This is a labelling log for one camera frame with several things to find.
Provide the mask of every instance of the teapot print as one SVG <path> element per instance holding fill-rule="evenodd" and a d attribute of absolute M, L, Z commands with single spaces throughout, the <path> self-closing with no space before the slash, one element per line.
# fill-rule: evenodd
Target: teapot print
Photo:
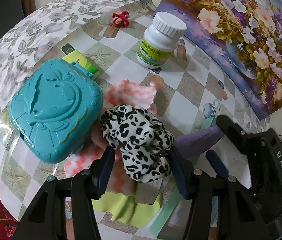
<path fill-rule="evenodd" d="M 218 115 L 218 111 L 221 109 L 221 103 L 218 99 L 214 99 L 212 103 L 206 103 L 203 106 L 203 115 L 205 119 L 210 117 L 216 117 Z"/>

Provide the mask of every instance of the metal screw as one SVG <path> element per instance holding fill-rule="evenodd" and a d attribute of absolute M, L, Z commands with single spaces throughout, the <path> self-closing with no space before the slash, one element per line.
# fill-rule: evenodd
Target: metal screw
<path fill-rule="evenodd" d="M 237 181 L 237 178 L 234 177 L 234 176 L 229 176 L 229 177 L 228 177 L 228 180 L 229 180 L 230 182 L 236 182 L 236 181 Z"/>
<path fill-rule="evenodd" d="M 54 181 L 55 177 L 53 175 L 47 176 L 46 181 L 47 182 L 52 182 Z"/>
<path fill-rule="evenodd" d="M 200 169 L 195 169 L 194 171 L 193 171 L 193 173 L 195 174 L 195 175 L 198 175 L 198 176 L 200 176 L 200 175 L 202 175 L 202 170 L 200 170 Z"/>
<path fill-rule="evenodd" d="M 90 171 L 89 169 L 85 169 L 85 170 L 82 170 L 82 171 L 81 171 L 81 174 L 82 174 L 83 176 L 90 175 L 90 173 L 91 173 L 91 171 Z"/>

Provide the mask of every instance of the green cloth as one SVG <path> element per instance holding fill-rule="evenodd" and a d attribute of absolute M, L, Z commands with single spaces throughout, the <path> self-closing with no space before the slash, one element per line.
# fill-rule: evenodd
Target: green cloth
<path fill-rule="evenodd" d="M 134 202 L 134 195 L 105 192 L 99 200 L 92 200 L 93 207 L 100 212 L 113 214 L 111 220 L 137 228 L 145 227 L 160 209 L 161 196 L 158 195 L 153 205 Z"/>

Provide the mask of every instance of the gray leaf pattern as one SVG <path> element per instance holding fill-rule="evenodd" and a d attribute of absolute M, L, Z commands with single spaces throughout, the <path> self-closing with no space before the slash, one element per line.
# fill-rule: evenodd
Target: gray leaf pattern
<path fill-rule="evenodd" d="M 0 40 L 0 112 L 53 46 L 102 12 L 133 0 L 55 0 L 20 21 Z"/>

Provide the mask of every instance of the white bottle cap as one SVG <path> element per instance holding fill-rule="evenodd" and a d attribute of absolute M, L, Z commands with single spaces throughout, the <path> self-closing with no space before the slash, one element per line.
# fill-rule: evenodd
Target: white bottle cap
<path fill-rule="evenodd" d="M 159 32 L 172 38 L 180 38 L 186 31 L 185 23 L 167 12 L 158 12 L 153 19 L 153 25 Z"/>

